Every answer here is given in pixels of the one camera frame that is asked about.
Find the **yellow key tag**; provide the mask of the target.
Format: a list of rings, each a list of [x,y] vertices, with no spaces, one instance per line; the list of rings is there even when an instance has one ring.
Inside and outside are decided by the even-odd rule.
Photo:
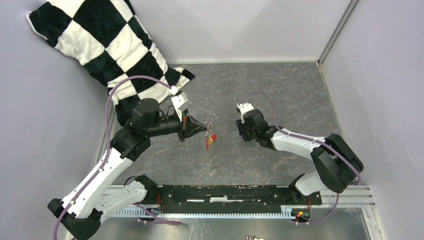
[[[211,136],[206,138],[206,147],[208,148],[213,143],[213,139]]]

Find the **red key tag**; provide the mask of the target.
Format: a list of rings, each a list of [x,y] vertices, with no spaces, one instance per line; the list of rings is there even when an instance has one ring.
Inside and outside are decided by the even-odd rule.
[[[211,137],[211,138],[212,138],[212,144],[213,144],[213,142],[215,142],[215,141],[217,140],[217,135],[216,135],[215,133],[213,133],[213,135],[212,135],[212,137]]]

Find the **large metal keyring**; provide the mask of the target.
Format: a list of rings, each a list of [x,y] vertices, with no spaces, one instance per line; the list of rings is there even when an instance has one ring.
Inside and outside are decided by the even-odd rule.
[[[206,121],[206,122],[204,123],[204,125],[205,125],[205,127],[206,127],[206,130],[205,130],[205,138],[206,138],[206,140],[208,141],[208,140],[210,140],[210,139],[212,138],[212,135],[213,135],[213,132],[212,132],[212,123],[211,123],[211,122]]]

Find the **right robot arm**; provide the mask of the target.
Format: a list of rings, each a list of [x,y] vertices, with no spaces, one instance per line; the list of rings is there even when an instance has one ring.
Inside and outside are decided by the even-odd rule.
[[[243,141],[255,140],[263,148],[293,153],[313,162],[314,172],[301,174],[290,184],[288,196],[293,203],[302,204],[309,195],[323,190],[340,194],[360,181],[364,165],[340,135],[314,137],[269,125],[262,112],[251,105],[237,111],[240,119],[236,126]]]

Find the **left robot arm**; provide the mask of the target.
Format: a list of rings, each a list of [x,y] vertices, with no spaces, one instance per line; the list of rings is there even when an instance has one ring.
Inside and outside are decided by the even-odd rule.
[[[177,134],[184,141],[207,130],[188,111],[188,100],[173,97],[173,114],[164,113],[159,102],[144,98],[132,109],[132,116],[111,140],[102,159],[85,179],[63,199],[54,198],[48,209],[76,240],[88,240],[111,216],[129,205],[153,203],[157,185],[145,175],[126,187],[103,197],[114,180],[151,146],[151,138]]]

